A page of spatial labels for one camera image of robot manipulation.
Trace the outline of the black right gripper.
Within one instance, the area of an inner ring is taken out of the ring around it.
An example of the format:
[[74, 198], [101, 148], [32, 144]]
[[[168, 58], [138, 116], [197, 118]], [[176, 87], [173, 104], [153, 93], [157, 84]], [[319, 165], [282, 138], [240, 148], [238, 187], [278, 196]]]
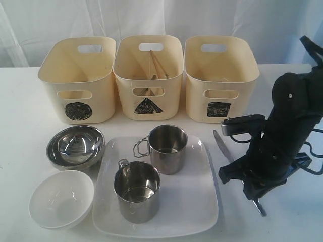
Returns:
[[286, 182], [289, 167], [315, 126], [314, 114], [273, 110], [268, 119], [256, 114], [242, 117], [243, 128], [252, 136], [246, 155], [219, 169], [223, 184], [232, 179], [244, 183], [247, 199], [256, 200]]

